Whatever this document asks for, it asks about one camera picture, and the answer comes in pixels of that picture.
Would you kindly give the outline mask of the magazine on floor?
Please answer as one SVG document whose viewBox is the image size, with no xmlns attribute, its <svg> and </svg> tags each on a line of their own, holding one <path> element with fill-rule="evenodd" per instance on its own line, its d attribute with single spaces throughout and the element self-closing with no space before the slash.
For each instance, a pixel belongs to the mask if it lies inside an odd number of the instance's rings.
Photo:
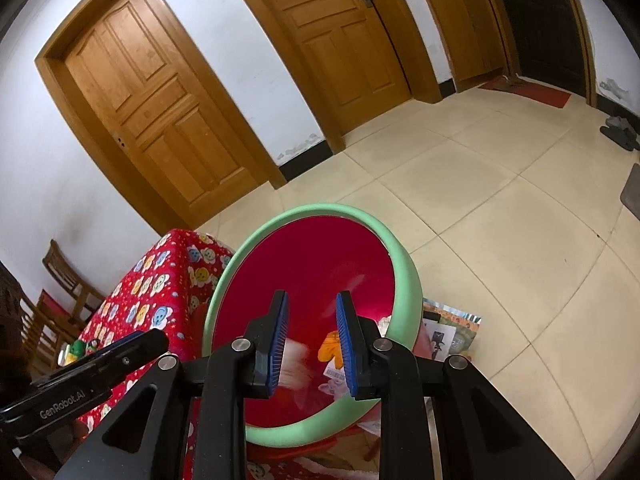
<svg viewBox="0 0 640 480">
<path fill-rule="evenodd" d="M 422 300 L 422 318 L 413 347 L 416 356 L 444 362 L 448 356 L 469 352 L 483 318 L 441 302 Z"/>
</svg>

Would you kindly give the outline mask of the dark slippers pair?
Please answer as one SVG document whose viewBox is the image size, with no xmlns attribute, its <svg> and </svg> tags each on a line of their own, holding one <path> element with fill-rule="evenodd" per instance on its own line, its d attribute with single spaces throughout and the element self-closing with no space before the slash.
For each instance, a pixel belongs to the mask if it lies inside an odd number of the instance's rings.
<svg viewBox="0 0 640 480">
<path fill-rule="evenodd" d="M 626 118 L 613 116 L 605 119 L 600 133 L 628 152 L 639 151 L 639 137 Z"/>
</svg>

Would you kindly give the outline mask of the red doormat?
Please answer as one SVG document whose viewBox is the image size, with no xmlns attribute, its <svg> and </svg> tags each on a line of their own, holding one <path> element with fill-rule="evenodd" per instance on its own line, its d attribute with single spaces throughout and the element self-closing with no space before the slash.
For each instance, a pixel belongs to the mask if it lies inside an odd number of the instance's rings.
<svg viewBox="0 0 640 480">
<path fill-rule="evenodd" d="M 518 77 L 498 76 L 480 86 L 483 90 L 492 90 L 522 96 L 538 103 L 546 104 L 555 108 L 563 108 L 570 94 L 566 91 L 537 84 Z"/>
</svg>

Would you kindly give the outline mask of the wooden panel door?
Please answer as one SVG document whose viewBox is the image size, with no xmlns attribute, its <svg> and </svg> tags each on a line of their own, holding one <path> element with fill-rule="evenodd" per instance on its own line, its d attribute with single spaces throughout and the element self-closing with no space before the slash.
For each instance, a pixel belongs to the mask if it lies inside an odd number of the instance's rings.
<svg viewBox="0 0 640 480">
<path fill-rule="evenodd" d="M 36 65 L 79 143 L 156 232 L 284 185 L 165 0 L 81 0 Z"/>
<path fill-rule="evenodd" d="M 406 0 L 244 0 L 329 147 L 392 108 L 442 98 Z"/>
</svg>

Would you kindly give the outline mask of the orange wrapper in bin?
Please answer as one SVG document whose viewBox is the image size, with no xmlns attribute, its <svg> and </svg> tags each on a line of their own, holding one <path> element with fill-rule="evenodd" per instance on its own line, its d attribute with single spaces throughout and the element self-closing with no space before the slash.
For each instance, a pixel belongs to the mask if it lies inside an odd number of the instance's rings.
<svg viewBox="0 0 640 480">
<path fill-rule="evenodd" d="M 318 360 L 322 363 L 334 362 L 334 367 L 341 370 L 344 366 L 340 335 L 337 330 L 329 332 L 317 353 Z"/>
</svg>

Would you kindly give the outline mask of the middle wooden panel door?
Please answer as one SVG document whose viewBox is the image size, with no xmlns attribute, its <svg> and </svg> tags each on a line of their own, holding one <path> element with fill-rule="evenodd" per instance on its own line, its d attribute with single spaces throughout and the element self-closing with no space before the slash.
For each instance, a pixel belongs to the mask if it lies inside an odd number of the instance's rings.
<svg viewBox="0 0 640 480">
<path fill-rule="evenodd" d="M 244 0 L 329 147 L 392 108 L 442 98 L 406 0 Z"/>
</svg>

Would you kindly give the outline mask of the white paper trash in bin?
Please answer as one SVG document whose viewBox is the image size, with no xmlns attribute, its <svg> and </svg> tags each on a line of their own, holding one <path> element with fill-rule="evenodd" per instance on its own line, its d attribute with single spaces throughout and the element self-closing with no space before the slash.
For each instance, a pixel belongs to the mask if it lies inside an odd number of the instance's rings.
<svg viewBox="0 0 640 480">
<path fill-rule="evenodd" d="M 318 390 L 330 396 L 334 401 L 349 393 L 344 368 L 337 368 L 335 364 L 336 359 L 332 359 L 326 364 L 323 371 L 323 377 L 326 378 L 326 381 L 318 385 Z"/>
</svg>

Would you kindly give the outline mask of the red smiley flower tablecloth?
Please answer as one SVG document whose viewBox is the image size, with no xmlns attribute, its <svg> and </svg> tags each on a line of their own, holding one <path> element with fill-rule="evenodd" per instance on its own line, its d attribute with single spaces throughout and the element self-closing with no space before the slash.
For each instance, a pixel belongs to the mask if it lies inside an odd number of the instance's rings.
<svg viewBox="0 0 640 480">
<path fill-rule="evenodd" d="M 157 328 L 166 333 L 169 351 L 183 361 L 201 356 L 203 326 L 210 298 L 222 271 L 228 266 L 233 250 L 206 233 L 174 229 L 153 245 L 128 271 L 108 295 L 78 341 L 65 350 L 67 365 L 121 340 L 136 330 Z M 113 390 L 111 397 L 93 408 L 80 421 L 91 432 L 98 426 L 125 393 L 149 369 L 145 365 L 129 374 Z M 195 426 L 198 424 L 200 400 L 194 401 L 186 437 L 183 479 L 192 479 Z M 375 463 L 354 462 L 369 451 L 366 446 L 337 456 L 321 452 L 292 460 L 249 461 L 247 479 L 377 479 Z"/>
</svg>

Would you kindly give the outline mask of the left wooden panel door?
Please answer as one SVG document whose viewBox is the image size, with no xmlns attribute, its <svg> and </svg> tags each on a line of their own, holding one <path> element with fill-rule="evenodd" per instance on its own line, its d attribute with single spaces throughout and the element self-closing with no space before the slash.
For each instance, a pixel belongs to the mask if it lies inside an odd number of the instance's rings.
<svg viewBox="0 0 640 480">
<path fill-rule="evenodd" d="M 156 232 L 284 185 L 165 0 L 81 0 L 36 65 L 79 143 Z"/>
</svg>

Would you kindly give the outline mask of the green rimmed red trash bin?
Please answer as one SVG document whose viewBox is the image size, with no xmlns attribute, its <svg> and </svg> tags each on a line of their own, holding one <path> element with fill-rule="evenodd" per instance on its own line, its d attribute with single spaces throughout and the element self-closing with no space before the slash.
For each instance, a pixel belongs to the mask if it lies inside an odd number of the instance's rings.
<svg viewBox="0 0 640 480">
<path fill-rule="evenodd" d="M 202 336 L 208 356 L 265 315 L 277 290 L 288 295 L 288 339 L 306 346 L 310 383 L 278 387 L 269 400 L 245 404 L 247 441 L 301 448 L 333 437 L 378 408 L 378 401 L 335 399 L 319 387 L 326 363 L 318 352 L 336 329 L 335 300 L 346 290 L 356 312 L 388 318 L 387 338 L 413 348 L 422 320 L 422 287 L 409 253 L 377 218 L 342 204 L 285 211 L 256 230 L 224 268 Z"/>
</svg>

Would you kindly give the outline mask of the grey floor mat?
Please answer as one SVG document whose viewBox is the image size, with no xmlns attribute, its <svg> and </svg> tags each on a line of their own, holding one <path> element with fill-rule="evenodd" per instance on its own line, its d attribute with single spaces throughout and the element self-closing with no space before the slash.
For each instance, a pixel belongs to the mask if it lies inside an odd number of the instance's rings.
<svg viewBox="0 0 640 480">
<path fill-rule="evenodd" d="M 640 220 L 640 165 L 634 164 L 620 193 L 620 201 L 626 209 Z"/>
</svg>

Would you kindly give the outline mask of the wooden dining chair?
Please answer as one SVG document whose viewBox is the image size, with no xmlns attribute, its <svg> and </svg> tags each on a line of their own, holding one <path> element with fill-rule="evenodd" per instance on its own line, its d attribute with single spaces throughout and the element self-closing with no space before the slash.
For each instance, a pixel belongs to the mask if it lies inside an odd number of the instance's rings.
<svg viewBox="0 0 640 480">
<path fill-rule="evenodd" d="M 70 322 L 84 328 L 102 306 L 105 296 L 75 270 L 55 240 L 50 240 L 42 264 L 58 286 L 74 300 Z"/>
</svg>

